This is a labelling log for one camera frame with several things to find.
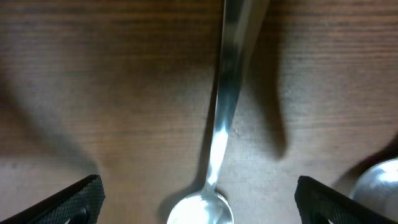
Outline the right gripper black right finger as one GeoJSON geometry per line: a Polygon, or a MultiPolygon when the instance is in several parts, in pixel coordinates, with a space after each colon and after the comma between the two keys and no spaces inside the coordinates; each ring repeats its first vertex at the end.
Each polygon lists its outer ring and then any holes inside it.
{"type": "Polygon", "coordinates": [[[395,224],[309,176],[298,178],[295,202],[302,224],[395,224]]]}

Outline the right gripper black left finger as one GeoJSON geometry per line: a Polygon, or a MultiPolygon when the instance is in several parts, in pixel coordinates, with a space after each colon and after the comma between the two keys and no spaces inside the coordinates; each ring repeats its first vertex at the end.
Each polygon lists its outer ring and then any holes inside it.
{"type": "Polygon", "coordinates": [[[96,224],[105,199],[99,175],[89,175],[2,224],[96,224]]]}

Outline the steel spoon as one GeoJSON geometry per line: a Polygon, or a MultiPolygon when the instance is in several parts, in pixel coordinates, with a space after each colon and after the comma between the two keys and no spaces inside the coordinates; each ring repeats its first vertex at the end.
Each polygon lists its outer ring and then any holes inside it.
{"type": "Polygon", "coordinates": [[[216,191],[243,76],[269,6],[269,0],[225,0],[215,113],[203,187],[171,209],[167,224],[234,223],[229,202],[216,191]]]}
{"type": "Polygon", "coordinates": [[[397,158],[376,164],[356,181],[349,197],[397,222],[397,158]]]}

